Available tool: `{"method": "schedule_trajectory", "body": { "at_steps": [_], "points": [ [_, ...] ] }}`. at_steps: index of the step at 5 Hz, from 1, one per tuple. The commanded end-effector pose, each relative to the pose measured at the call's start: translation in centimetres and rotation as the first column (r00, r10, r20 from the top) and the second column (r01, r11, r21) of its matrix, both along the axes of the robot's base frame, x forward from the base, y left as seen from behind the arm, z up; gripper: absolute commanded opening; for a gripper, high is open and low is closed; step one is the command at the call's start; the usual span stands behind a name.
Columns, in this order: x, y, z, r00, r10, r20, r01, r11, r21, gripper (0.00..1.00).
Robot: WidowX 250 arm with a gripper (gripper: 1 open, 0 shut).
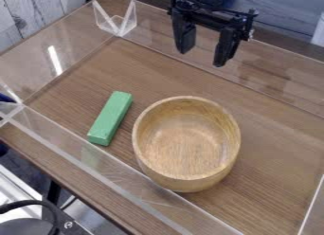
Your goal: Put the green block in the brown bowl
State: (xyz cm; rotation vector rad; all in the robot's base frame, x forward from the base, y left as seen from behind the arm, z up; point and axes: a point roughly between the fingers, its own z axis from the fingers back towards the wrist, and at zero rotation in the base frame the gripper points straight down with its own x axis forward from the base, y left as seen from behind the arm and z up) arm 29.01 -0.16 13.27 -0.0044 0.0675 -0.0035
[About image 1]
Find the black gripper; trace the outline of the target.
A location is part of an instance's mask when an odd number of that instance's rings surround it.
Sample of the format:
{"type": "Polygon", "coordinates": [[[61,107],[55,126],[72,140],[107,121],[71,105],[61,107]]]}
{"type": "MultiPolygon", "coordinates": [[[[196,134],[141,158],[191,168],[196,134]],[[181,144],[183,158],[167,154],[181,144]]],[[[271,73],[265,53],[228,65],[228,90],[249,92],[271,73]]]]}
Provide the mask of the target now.
{"type": "Polygon", "coordinates": [[[221,67],[235,57],[240,40],[253,36],[255,9],[237,11],[225,5],[231,0],[169,0],[173,39],[177,50],[187,54],[195,47],[196,25],[220,31],[213,65],[221,67]]]}

